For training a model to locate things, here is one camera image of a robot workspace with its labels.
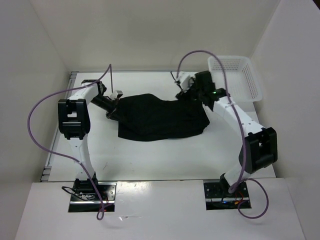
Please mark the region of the black shorts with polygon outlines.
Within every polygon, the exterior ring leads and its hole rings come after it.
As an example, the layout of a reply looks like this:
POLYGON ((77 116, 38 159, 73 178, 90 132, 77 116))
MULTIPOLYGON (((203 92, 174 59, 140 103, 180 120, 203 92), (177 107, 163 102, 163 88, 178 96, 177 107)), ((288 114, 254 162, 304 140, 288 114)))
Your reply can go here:
POLYGON ((138 142, 190 138, 210 124, 199 99, 163 100, 151 93, 120 99, 114 119, 119 138, 138 142))

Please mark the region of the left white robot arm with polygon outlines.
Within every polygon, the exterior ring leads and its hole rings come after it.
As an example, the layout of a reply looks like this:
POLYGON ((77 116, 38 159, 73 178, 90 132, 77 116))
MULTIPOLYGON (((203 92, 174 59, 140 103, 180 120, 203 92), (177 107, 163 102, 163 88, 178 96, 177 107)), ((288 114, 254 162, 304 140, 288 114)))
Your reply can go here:
POLYGON ((110 116, 116 111, 123 92, 116 90, 110 96, 104 96, 107 90, 105 85, 101 81, 89 79, 83 80, 81 87, 69 98, 58 101, 58 128, 67 139, 73 157, 82 164, 77 170, 75 191, 89 200, 94 200, 100 194, 100 187, 88 148, 88 134, 91 129, 88 105, 92 103, 110 116))

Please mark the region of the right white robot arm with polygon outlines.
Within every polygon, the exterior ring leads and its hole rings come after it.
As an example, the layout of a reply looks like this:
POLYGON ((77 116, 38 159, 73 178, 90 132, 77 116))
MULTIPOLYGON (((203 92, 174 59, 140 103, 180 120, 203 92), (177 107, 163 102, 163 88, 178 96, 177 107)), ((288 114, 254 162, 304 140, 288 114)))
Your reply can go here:
POLYGON ((241 182, 278 160, 277 133, 253 120, 231 97, 228 84, 218 88, 209 71, 177 73, 178 100, 199 100, 218 114, 240 137, 242 147, 237 163, 220 176, 219 191, 230 197, 241 182))

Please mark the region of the white perforated plastic basket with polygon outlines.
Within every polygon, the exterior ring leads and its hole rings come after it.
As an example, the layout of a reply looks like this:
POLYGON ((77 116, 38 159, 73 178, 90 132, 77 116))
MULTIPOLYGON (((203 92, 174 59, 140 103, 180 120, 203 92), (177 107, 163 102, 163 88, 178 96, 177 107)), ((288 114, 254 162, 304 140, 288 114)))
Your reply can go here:
POLYGON ((210 56, 207 59, 208 70, 217 89, 225 88, 225 70, 227 89, 236 103, 254 103, 263 99, 263 94, 249 58, 235 55, 220 55, 220 62, 210 56))

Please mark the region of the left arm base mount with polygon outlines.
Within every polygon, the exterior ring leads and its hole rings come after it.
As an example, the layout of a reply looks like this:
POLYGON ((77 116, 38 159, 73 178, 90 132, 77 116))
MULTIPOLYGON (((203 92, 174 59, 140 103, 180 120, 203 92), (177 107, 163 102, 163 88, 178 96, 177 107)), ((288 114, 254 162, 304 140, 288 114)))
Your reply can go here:
MULTIPOLYGON (((103 204, 105 205, 104 212, 114 212, 117 183, 99 182, 97 188, 102 197, 103 204)), ((87 193, 84 191, 76 192, 76 188, 74 186, 62 186, 61 189, 70 195, 68 207, 69 213, 97 212, 102 208, 101 201, 94 190, 88 191, 87 193)))

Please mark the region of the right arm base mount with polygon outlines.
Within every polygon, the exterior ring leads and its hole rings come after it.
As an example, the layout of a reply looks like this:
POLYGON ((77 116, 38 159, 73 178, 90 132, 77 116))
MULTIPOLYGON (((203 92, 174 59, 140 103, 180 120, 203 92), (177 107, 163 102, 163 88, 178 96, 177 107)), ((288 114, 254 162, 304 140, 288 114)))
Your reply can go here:
POLYGON ((204 180, 204 197, 207 211, 251 209, 247 184, 241 183, 233 194, 224 193, 218 180, 204 180))

